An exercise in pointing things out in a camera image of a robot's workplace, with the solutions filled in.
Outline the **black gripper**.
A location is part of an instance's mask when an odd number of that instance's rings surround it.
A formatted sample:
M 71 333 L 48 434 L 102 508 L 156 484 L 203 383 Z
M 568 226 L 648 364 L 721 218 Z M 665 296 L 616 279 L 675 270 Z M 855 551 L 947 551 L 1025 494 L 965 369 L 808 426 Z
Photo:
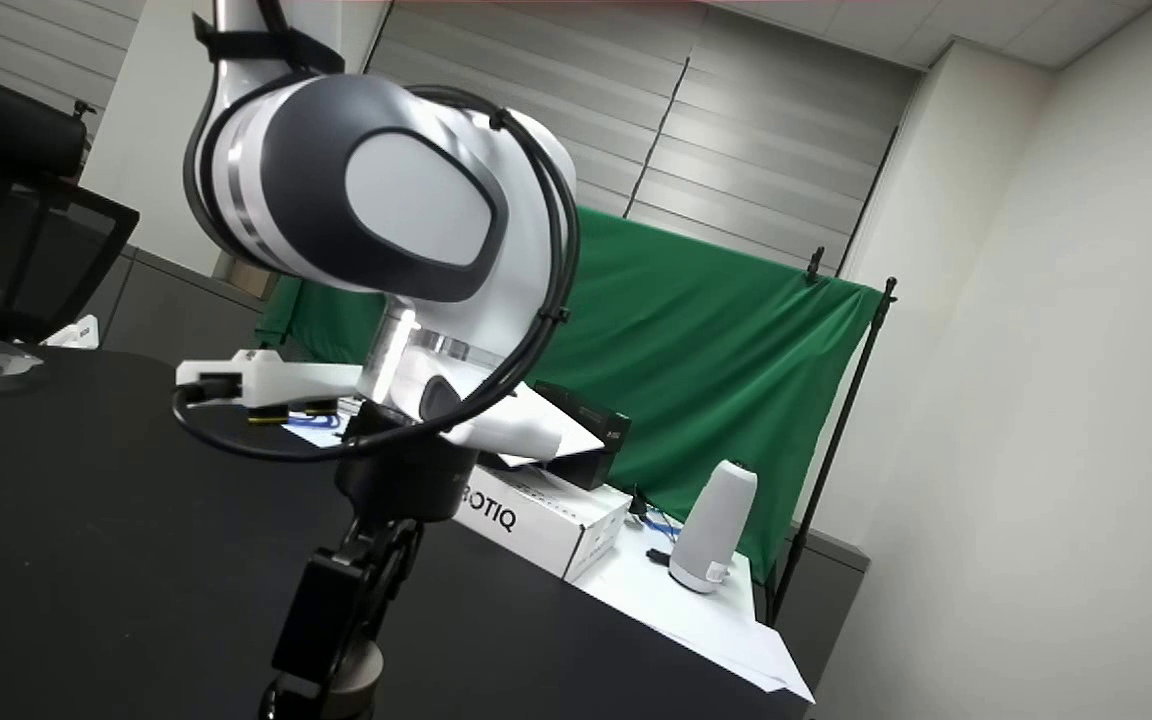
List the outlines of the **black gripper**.
M 389 603 L 406 579 L 422 524 L 446 519 L 462 498 L 477 458 L 442 437 L 411 437 L 337 469 L 337 494 L 364 524 L 337 548 L 314 548 L 292 593 L 270 670 L 308 686 L 329 686 L 367 642 L 378 637 Z

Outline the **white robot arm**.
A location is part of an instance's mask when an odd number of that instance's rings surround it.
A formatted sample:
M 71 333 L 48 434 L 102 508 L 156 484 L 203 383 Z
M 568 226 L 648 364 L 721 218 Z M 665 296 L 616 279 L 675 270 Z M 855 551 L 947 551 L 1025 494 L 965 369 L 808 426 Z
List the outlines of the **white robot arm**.
M 565 428 L 522 390 L 565 322 L 581 218 L 573 158 L 535 121 L 446 83 L 364 77 L 292 0 L 211 0 L 211 64 L 183 198 L 226 254 L 389 301 L 359 364 L 267 348 L 183 362 L 183 404 L 346 404 L 332 447 L 352 506 L 274 642 L 274 674 L 332 691 L 377 670 L 377 624 L 483 452 L 548 462 Z

